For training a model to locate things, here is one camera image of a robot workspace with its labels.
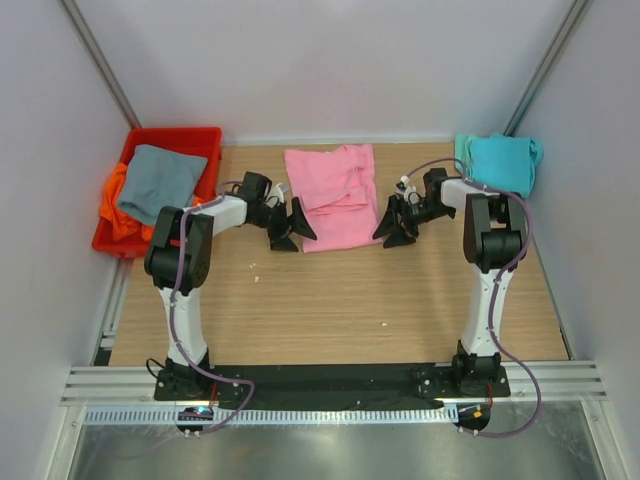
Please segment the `teal folded t shirt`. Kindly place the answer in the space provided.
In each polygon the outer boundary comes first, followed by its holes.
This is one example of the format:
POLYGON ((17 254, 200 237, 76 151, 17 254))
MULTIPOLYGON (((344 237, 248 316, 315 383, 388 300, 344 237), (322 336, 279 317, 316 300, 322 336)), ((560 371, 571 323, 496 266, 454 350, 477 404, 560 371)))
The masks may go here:
POLYGON ((536 169, 544 158, 540 141, 500 133, 489 137, 458 134, 454 144, 454 156, 460 161, 456 168, 471 181, 523 198, 530 196, 536 169))

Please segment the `corner metal post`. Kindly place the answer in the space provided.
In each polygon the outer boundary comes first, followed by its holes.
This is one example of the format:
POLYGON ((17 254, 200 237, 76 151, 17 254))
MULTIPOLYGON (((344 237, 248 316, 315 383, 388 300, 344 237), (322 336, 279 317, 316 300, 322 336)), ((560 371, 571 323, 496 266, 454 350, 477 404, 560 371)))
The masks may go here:
POLYGON ((140 128, 141 122, 77 2, 60 0, 59 5, 129 128, 140 128))
POLYGON ((517 134, 593 3, 593 0, 573 0, 570 3, 503 130, 505 136, 517 134))

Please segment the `right corner metal post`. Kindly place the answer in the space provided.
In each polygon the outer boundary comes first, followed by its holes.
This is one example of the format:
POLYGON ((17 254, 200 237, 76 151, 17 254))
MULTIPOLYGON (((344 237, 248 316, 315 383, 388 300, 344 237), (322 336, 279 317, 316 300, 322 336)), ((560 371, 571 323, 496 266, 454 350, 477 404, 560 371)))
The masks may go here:
POLYGON ((573 0, 570 3, 503 130, 505 136, 517 134, 593 3, 593 0, 573 0))

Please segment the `orange t shirt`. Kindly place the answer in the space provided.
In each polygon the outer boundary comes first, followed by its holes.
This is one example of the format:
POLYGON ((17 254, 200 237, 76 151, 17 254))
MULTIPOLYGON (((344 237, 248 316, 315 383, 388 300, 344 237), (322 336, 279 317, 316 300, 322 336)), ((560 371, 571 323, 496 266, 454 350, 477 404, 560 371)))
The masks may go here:
POLYGON ((127 165, 118 163, 105 183, 99 216, 110 224, 108 236, 112 241, 121 241, 134 234, 140 234, 144 241, 150 241, 153 228, 135 220, 117 206, 126 174, 127 165))

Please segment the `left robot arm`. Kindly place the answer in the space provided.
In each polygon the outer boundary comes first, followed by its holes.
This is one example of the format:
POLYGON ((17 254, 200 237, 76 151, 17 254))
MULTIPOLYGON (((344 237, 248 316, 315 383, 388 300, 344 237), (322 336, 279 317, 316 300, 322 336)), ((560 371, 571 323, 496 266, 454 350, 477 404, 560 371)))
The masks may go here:
POLYGON ((204 398, 222 378, 212 372, 201 320, 201 289, 210 271, 213 238, 245 224, 266 231, 273 251, 296 252, 293 233, 317 234, 299 198, 265 175, 247 172, 215 199, 193 207, 162 208, 144 269, 164 305, 169 333, 167 358, 154 374, 157 400, 204 398))

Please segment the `grey t shirt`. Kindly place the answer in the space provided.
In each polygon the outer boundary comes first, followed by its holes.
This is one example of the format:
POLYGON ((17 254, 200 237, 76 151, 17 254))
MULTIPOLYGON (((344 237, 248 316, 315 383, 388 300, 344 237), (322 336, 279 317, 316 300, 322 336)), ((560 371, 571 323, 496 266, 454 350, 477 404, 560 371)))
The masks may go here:
POLYGON ((143 225, 154 226, 164 207, 184 208, 192 203, 206 166, 205 157, 138 145, 116 205, 143 225))

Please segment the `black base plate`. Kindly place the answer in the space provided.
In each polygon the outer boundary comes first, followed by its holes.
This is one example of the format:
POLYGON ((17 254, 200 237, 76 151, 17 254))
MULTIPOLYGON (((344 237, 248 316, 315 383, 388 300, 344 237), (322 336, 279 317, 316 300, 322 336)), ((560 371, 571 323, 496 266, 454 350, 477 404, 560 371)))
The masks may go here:
POLYGON ((455 377, 449 365, 434 363, 352 365, 225 365, 209 369, 203 376, 189 367, 167 366, 158 373, 155 398, 195 400, 212 391, 225 408, 231 408, 248 393, 244 380, 254 383, 249 406, 254 409, 311 410, 342 409, 358 400, 386 402, 414 399, 510 395, 506 372, 494 377, 455 377))

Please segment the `pink t shirt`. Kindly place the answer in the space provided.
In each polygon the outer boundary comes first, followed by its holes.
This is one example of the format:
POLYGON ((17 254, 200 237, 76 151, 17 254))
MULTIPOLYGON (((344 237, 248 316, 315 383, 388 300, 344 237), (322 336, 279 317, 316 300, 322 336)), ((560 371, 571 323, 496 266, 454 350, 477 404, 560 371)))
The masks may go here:
POLYGON ((294 196, 315 232, 305 253, 375 244, 379 225, 373 146, 343 145, 330 152, 288 149, 286 172, 294 196))

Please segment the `red plastic bin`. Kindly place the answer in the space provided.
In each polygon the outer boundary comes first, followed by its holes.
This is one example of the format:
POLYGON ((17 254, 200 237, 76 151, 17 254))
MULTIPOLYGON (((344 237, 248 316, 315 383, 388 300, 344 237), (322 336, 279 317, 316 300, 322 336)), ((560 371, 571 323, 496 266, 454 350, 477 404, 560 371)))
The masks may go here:
MULTIPOLYGON (((221 161, 221 139, 222 130, 217 127, 133 129, 125 141, 118 163, 128 166, 135 147, 142 144, 181 154, 205 157, 207 166, 194 192, 195 200, 204 203, 212 200, 216 195, 221 161)), ((92 241, 94 250, 116 258, 139 258, 146 255, 149 241, 144 241, 140 234, 134 234, 121 241, 112 241, 108 236, 109 227, 110 224, 99 216, 92 241)))

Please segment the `left corner metal post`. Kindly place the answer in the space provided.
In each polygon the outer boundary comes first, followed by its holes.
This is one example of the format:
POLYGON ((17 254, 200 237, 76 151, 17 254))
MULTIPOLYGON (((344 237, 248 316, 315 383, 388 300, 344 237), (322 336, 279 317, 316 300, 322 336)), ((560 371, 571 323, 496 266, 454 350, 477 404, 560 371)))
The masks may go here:
POLYGON ((77 2, 60 0, 59 5, 129 128, 140 128, 141 122, 77 2))

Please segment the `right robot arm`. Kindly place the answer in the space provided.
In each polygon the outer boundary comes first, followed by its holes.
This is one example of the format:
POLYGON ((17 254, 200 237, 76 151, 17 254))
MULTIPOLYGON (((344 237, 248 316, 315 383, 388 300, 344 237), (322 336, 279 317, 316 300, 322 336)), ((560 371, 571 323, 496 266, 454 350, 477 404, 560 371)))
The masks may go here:
POLYGON ((451 177, 444 168, 428 170, 423 182, 419 193, 407 176, 401 177, 373 237, 386 249, 411 245, 422 224, 463 215, 462 248, 472 288, 468 320, 451 363, 420 369, 419 391, 426 398, 507 396, 500 331, 510 282, 530 244, 522 201, 515 194, 451 177))

